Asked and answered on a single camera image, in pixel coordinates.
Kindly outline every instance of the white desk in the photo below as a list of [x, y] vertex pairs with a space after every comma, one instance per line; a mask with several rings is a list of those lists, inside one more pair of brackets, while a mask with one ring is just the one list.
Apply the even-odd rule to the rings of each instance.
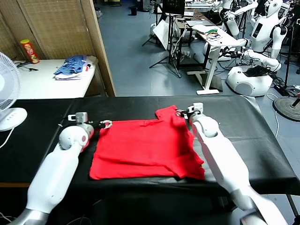
[[197, 95], [207, 95], [207, 94], [218, 94], [218, 90], [210, 90], [210, 83], [212, 80], [212, 77], [214, 76], [215, 68], [219, 59], [219, 54], [222, 46], [239, 46], [240, 43], [233, 37], [231, 37], [229, 34], [227, 34], [225, 31], [223, 31], [218, 26], [209, 26], [209, 30], [217, 29], [218, 34], [220, 35], [220, 38], [218, 39], [211, 39], [208, 38], [205, 34], [198, 33], [209, 45], [210, 45], [210, 57], [212, 58], [211, 64], [210, 64], [210, 70], [208, 72], [208, 76], [205, 82], [205, 85], [203, 86], [203, 90], [198, 90]]
[[210, 9], [213, 6], [213, 3], [194, 3], [194, 2], [185, 2], [185, 8], [206, 8]]
[[80, 75], [79, 80], [55, 80], [54, 72], [63, 65], [65, 60], [41, 60], [37, 64], [25, 65], [27, 68], [35, 68], [38, 71], [28, 71], [20, 67], [21, 93], [18, 99], [46, 99], [46, 98], [82, 98], [90, 85], [94, 74], [100, 80], [98, 60], [88, 56], [87, 63], [90, 69]]
[[[192, 1], [185, 1], [185, 8], [204, 8], [210, 9], [213, 6], [213, 3], [205, 3], [205, 4], [198, 4]], [[162, 10], [158, 7], [157, 13], [162, 13]]]

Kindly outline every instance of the woven screen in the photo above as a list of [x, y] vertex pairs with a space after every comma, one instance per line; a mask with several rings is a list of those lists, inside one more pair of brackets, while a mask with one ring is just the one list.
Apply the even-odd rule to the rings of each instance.
[[42, 50], [40, 49], [31, 29], [24, 17], [17, 0], [1, 0], [0, 11], [8, 24], [11, 33], [15, 37], [15, 41], [23, 50], [20, 41], [23, 39], [29, 39], [33, 45], [34, 51], [37, 53], [39, 59], [45, 59]]
[[0, 34], [0, 52], [6, 54], [11, 59], [24, 59], [21, 51], [18, 49], [18, 44], [13, 40], [8, 27], [2, 20], [2, 17], [0, 18]]
[[78, 0], [18, 0], [47, 59], [93, 55]]

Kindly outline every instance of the white humanoid robot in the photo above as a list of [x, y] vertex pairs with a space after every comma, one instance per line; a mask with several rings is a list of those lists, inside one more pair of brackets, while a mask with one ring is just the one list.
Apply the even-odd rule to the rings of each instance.
[[243, 211], [256, 210], [242, 218], [241, 224], [287, 225], [276, 205], [252, 189], [246, 164], [223, 136], [218, 122], [203, 114], [203, 103], [194, 103], [186, 111], [177, 110], [177, 115], [188, 120], [217, 183], [230, 194], [235, 205]]
[[[59, 142], [46, 156], [30, 184], [25, 210], [10, 225], [45, 225], [50, 212], [64, 198], [78, 166], [78, 156], [94, 134], [93, 126], [87, 124], [86, 112], [69, 115], [68, 119], [76, 121], [76, 126], [62, 130]], [[100, 128], [111, 125], [109, 120], [99, 123]]]
[[[259, 73], [251, 73], [254, 66], [233, 67], [226, 82], [238, 94], [254, 97], [265, 95], [272, 84], [268, 73], [276, 72], [281, 68], [281, 64], [276, 58], [287, 34], [287, 28], [282, 25], [286, 18], [278, 18], [282, 3], [282, 0], [267, 0], [265, 3], [266, 16], [259, 16], [257, 20], [251, 20], [254, 27], [250, 39], [251, 50], [245, 51], [241, 60], [252, 60], [255, 67], [258, 68], [262, 64], [266, 70], [259, 68]], [[262, 52], [271, 40], [273, 40], [273, 45], [269, 58]]]
[[254, 52], [262, 53], [266, 44], [273, 39], [271, 58], [276, 59], [281, 49], [281, 44], [286, 36], [287, 28], [282, 25], [286, 17], [278, 18], [282, 0], [267, 0], [265, 5], [266, 15], [255, 20], [251, 19], [253, 31], [251, 34], [251, 47]]

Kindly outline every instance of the fan base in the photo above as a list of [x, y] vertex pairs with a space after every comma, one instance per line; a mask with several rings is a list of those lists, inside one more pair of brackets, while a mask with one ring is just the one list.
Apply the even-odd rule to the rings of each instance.
[[294, 102], [294, 99], [281, 97], [274, 100], [273, 107], [283, 117], [300, 122], [300, 104], [293, 107]]
[[9, 108], [0, 112], [0, 131], [11, 130], [19, 126], [27, 117], [23, 108]]

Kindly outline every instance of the t-shirt sleeve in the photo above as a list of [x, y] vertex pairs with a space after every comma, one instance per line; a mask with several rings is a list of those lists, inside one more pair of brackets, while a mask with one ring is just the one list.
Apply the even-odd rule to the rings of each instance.
[[159, 120], [171, 121], [176, 116], [177, 106], [172, 105], [163, 109], [158, 109], [155, 114]]

